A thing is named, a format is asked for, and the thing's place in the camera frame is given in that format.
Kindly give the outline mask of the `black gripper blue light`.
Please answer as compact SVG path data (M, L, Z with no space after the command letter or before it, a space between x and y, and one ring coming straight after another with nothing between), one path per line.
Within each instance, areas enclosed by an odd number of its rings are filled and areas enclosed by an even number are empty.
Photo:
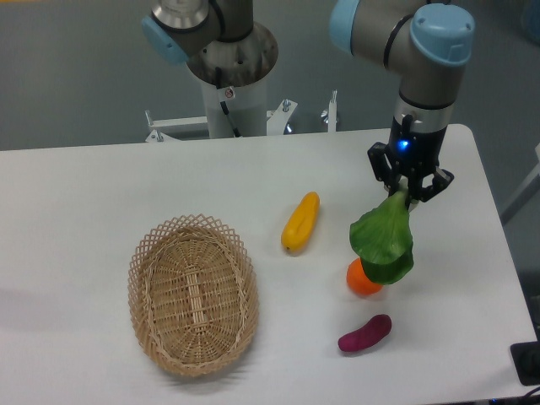
M407 205L428 202L455 179L450 171L439 167L445 135L446 127L436 132L421 133L412 129L403 132L402 125L393 119L388 156L387 145L380 142L374 143L367 152L375 178L393 195L399 189L401 175L409 176ZM431 174L431 184L423 186L424 178Z

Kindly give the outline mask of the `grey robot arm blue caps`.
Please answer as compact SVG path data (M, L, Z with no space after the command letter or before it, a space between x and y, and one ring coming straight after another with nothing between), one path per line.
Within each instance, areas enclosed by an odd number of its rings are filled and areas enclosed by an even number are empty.
M266 78L278 60L273 34L250 1L158 1L143 34L168 63L186 65L202 87L212 138L280 134L289 107L267 113ZM335 47L380 64L401 79L389 139L368 152L375 178L406 204L443 192L453 174L439 153L475 22L449 1L339 1L329 35Z

